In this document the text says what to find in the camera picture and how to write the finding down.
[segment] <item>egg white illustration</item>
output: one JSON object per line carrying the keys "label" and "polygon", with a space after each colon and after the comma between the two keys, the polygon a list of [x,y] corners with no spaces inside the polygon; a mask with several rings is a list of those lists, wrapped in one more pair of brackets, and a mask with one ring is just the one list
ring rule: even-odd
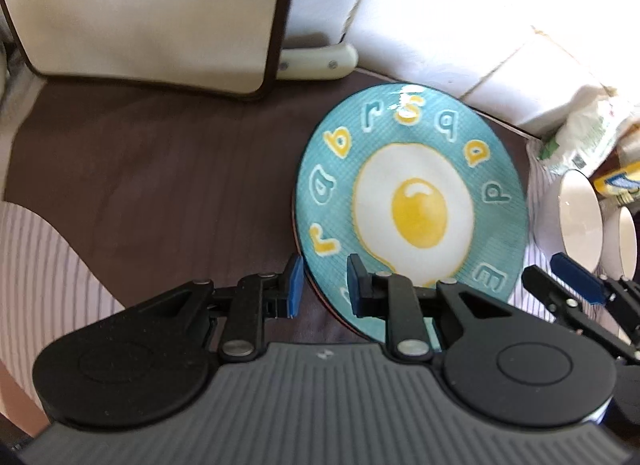
{"label": "egg white illustration", "polygon": [[385,145],[365,162],[352,213],[367,252],[415,286],[454,275],[473,238],[465,183],[443,155],[419,143]]}

